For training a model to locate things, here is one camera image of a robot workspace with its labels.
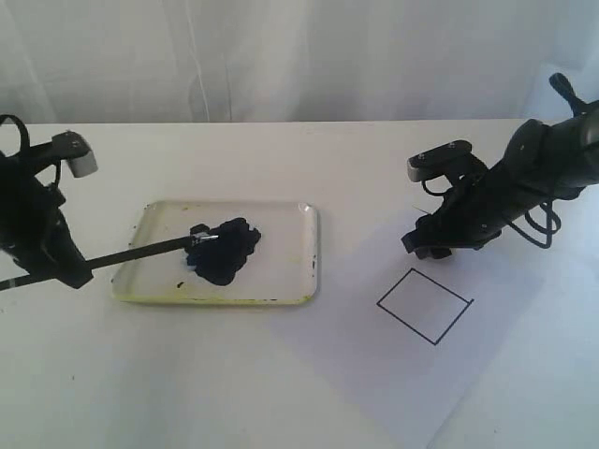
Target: white paper sheet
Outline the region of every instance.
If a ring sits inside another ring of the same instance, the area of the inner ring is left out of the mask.
[[[407,449],[431,441],[540,286],[492,247],[438,261],[406,254],[400,237],[418,214],[375,230],[323,273],[312,303],[270,321]]]

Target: white plastic tray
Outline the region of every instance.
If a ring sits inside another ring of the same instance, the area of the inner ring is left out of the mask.
[[[236,217],[257,227],[262,239],[235,280],[213,285],[190,271],[183,250],[123,264],[112,281],[123,301],[155,304],[300,304],[318,283],[316,210],[305,203],[158,201],[149,205],[131,246],[189,235]]]

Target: drawn square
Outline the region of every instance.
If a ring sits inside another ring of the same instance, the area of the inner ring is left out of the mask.
[[[410,268],[376,304],[436,345],[472,302]]]

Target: white tabletop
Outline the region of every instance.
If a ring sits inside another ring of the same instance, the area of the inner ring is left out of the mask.
[[[470,140],[488,165],[519,121],[32,125],[73,129],[98,173],[65,174],[63,207],[87,257],[122,250],[163,198],[287,199],[316,206],[321,263],[349,254],[409,205],[415,153]],[[0,134],[0,149],[14,139]],[[512,231],[491,244],[547,280],[433,448],[591,447],[599,416],[599,187],[558,204],[542,251]],[[147,307],[110,298],[115,268],[80,291],[46,282],[0,294],[2,447],[395,447],[381,427],[264,326],[276,309]],[[0,261],[3,278],[19,273]]]

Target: white curtain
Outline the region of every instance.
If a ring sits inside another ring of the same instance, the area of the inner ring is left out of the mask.
[[[597,4],[0,0],[0,112],[29,123],[543,115],[548,67],[592,59]]]

